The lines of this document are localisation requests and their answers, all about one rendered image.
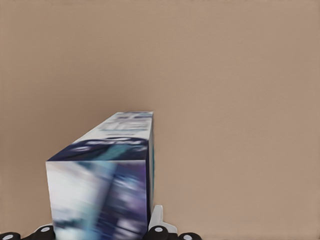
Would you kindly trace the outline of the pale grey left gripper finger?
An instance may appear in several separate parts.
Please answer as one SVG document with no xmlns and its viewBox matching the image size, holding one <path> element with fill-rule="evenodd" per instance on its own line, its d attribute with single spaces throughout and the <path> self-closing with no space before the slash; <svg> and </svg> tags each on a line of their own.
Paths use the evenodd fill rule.
<svg viewBox="0 0 320 240">
<path fill-rule="evenodd" d="M 148 230 L 150 230 L 152 227 L 164 227 L 168 230 L 169 233 L 176 233 L 176 227 L 172 224 L 164 222 L 164 208 L 162 205 L 155 205 L 150 217 Z"/>
</svg>

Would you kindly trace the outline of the blue and white printed box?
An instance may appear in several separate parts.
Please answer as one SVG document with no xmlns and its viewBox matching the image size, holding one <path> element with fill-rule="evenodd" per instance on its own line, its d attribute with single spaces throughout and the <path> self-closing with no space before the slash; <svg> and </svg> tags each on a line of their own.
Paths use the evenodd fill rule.
<svg viewBox="0 0 320 240">
<path fill-rule="evenodd" d="M 154 197 L 153 112 L 117 112 L 45 163 L 56 240 L 142 240 Z"/>
</svg>

